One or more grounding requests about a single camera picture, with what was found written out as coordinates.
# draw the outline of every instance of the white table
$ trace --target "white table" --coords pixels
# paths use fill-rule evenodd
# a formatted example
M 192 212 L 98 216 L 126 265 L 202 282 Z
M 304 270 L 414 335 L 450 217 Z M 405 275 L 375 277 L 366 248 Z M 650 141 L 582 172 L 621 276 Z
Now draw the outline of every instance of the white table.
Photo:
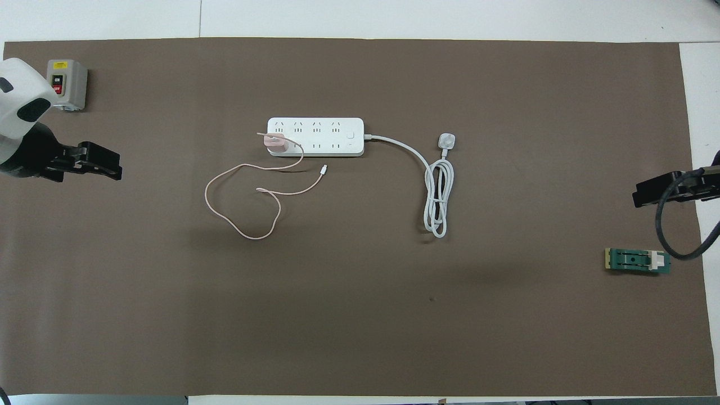
M 2 0 L 0 16 L 0 50 L 5 41 L 15 40 L 166 37 L 680 43 L 693 168 L 709 165 L 720 150 L 720 5 L 712 0 Z M 720 219 L 720 200 L 701 202 L 697 209 L 705 238 Z M 720 245 L 703 255 L 703 264 L 720 387 Z M 33 397 L 17 396 L 13 402 L 31 404 Z M 202 396 L 191 398 L 191 403 L 349 405 L 438 399 Z M 452 401 L 523 399 L 458 397 Z

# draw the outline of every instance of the black cable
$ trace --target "black cable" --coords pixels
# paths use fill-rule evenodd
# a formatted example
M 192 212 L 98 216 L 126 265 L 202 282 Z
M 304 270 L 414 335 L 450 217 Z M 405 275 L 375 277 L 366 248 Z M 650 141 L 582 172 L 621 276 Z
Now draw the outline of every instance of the black cable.
M 2 399 L 2 403 L 4 405 L 10 405 L 10 398 L 8 398 L 7 393 L 5 393 L 5 390 L 0 387 L 0 399 Z
M 719 158 L 719 156 L 720 152 L 718 152 L 718 155 L 715 156 L 716 160 Z M 693 250 L 688 254 L 680 254 L 670 247 L 670 245 L 667 243 L 667 240 L 665 239 L 665 235 L 662 233 L 662 209 L 664 208 L 667 199 L 670 197 L 670 194 L 673 192 L 673 190 L 675 190 L 678 185 L 680 185 L 680 183 L 684 182 L 687 179 L 690 179 L 691 177 L 702 176 L 703 173 L 705 173 L 705 169 L 702 168 L 683 173 L 680 177 L 675 179 L 672 184 L 667 186 L 665 192 L 663 192 L 662 196 L 660 197 L 660 201 L 657 202 L 657 211 L 655 211 L 655 232 L 657 232 L 657 238 L 660 240 L 660 244 L 662 245 L 662 247 L 665 248 L 665 251 L 669 253 L 670 256 L 679 260 L 691 260 L 699 257 L 701 254 L 705 253 L 705 251 L 708 250 L 708 248 L 713 244 L 713 242 L 718 239 L 718 236 L 720 236 L 720 221 L 718 221 L 717 225 L 715 225 L 715 228 L 710 231 L 708 237 L 703 241 L 703 243 L 700 244 L 700 246 L 698 246 L 697 249 Z

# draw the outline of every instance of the coiled white cable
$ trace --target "coiled white cable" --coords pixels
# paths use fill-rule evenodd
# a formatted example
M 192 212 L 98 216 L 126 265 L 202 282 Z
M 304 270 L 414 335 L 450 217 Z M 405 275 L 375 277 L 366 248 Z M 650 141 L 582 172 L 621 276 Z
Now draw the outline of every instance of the coiled white cable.
M 265 133 L 258 133 L 258 135 L 267 136 L 267 134 L 265 134 Z M 211 185 L 213 182 L 215 182 L 215 180 L 221 178 L 222 176 L 225 176 L 225 175 L 228 174 L 228 173 L 231 173 L 231 172 L 234 172 L 234 171 L 236 171 L 236 170 L 239 170 L 241 167 L 247 166 L 247 167 L 253 167 L 253 168 L 255 168 L 255 169 L 260 169 L 260 170 L 283 170 L 283 169 L 289 169 L 289 168 L 291 168 L 291 167 L 293 167 L 293 166 L 298 165 L 298 164 L 302 161 L 302 158 L 305 157 L 305 150 L 302 148 L 302 145 L 300 145 L 299 143 L 293 141 L 292 139 L 282 137 L 282 136 L 280 136 L 279 134 L 273 134 L 272 137 L 273 137 L 273 138 L 284 139 L 284 140 L 286 140 L 286 141 L 289 141 L 289 142 L 294 143 L 295 145 L 298 145 L 298 146 L 300 147 L 300 159 L 298 159 L 298 160 L 297 160 L 295 163 L 293 163 L 293 164 L 289 164 L 289 165 L 287 165 L 287 166 L 282 166 L 282 167 L 262 167 L 262 166 L 256 166 L 256 165 L 254 165 L 254 164 L 242 163 L 242 164 L 239 164 L 239 165 L 233 167 L 232 169 L 225 170 L 223 173 L 218 174 L 217 176 L 213 177 L 212 180 L 210 180 L 209 182 L 207 182 L 207 184 L 205 185 L 205 194 L 204 194 L 204 195 L 205 195 L 205 204 L 207 205 L 207 207 L 208 207 L 215 215 L 217 215 L 217 216 L 221 217 L 222 219 L 226 220 L 240 235 L 245 236 L 247 239 L 251 239 L 251 240 L 254 240 L 254 241 L 258 241 L 258 240 L 260 240 L 260 239 L 265 239 L 265 238 L 267 238 L 268 236 L 270 236 L 270 234 L 272 233 L 272 231 L 275 230 L 275 223 L 277 223 L 277 218 L 280 218 L 280 213 L 282 212 L 282 205 L 280 204 L 280 200 L 279 200 L 278 197 L 277 197 L 278 195 L 298 195 L 298 194 L 302 194 L 303 192 L 309 191 L 310 189 L 312 189 L 313 187 L 315 187 L 315 185 L 317 185 L 317 184 L 320 182 L 320 180 L 321 180 L 321 179 L 323 178 L 323 176 L 325 175 L 325 171 L 328 169 L 328 165 L 327 165 L 327 164 L 323 165 L 323 168 L 320 170 L 320 176 L 318 176 L 318 179 L 315 180 L 315 182 L 314 182 L 310 187 L 306 188 L 306 189 L 303 190 L 303 191 L 297 191 L 297 192 L 280 192 L 280 191 L 273 191 L 273 190 L 264 189 L 264 188 L 262 188 L 262 187 L 257 187 L 255 190 L 257 190 L 257 191 L 259 191 L 259 192 L 267 193 L 267 194 L 270 195 L 270 197 L 273 197 L 273 198 L 275 199 L 275 202 L 277 203 L 277 215 L 275 215 L 275 219 L 272 221 L 272 226 L 270 227 L 270 231 L 268 231 L 268 233 L 264 234 L 263 236 L 249 236 L 249 235 L 246 235 L 244 232 L 242 232 L 242 231 L 238 228 L 237 225 L 235 225 L 235 223 L 234 223 L 232 220 L 230 220 L 230 219 L 229 219 L 228 217 L 226 217 L 225 215 L 219 213 L 217 210 L 215 210 L 215 209 L 212 207 L 212 205 L 210 205 L 210 201 L 209 201 L 208 198 L 207 198 L 207 190 L 210 188 L 210 185 Z
M 425 200 L 425 213 L 423 214 L 423 222 L 425 229 L 432 232 L 436 238 L 442 238 L 447 233 L 447 215 L 448 215 L 448 199 L 450 191 L 455 180 L 455 170 L 452 163 L 445 159 L 448 150 L 455 146 L 455 135 L 444 133 L 440 135 L 438 146 L 443 150 L 440 159 L 432 164 L 428 164 L 423 155 L 408 145 L 396 141 L 392 138 L 386 138 L 378 135 L 365 135 L 365 140 L 378 140 L 390 142 L 405 148 L 412 152 L 423 162 L 425 166 L 425 187 L 428 190 L 428 196 Z M 435 170 L 438 170 L 438 179 L 435 180 Z

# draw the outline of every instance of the power strip socket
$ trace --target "power strip socket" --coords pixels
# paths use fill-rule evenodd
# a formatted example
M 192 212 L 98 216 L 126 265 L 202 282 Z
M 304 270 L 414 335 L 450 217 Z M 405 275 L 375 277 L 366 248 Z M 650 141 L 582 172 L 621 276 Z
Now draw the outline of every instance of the power strip socket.
M 306 156 L 350 157 L 365 152 L 365 124 L 360 118 L 273 117 L 267 133 L 281 133 L 302 145 Z M 272 156 L 300 156 L 292 142 L 285 152 Z

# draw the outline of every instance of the green terminal block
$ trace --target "green terminal block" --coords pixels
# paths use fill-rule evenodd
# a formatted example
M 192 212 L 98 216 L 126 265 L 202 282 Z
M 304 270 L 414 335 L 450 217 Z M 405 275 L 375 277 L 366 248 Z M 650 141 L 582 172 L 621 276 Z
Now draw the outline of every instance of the green terminal block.
M 670 272 L 670 255 L 658 250 L 607 248 L 605 268 L 667 274 Z

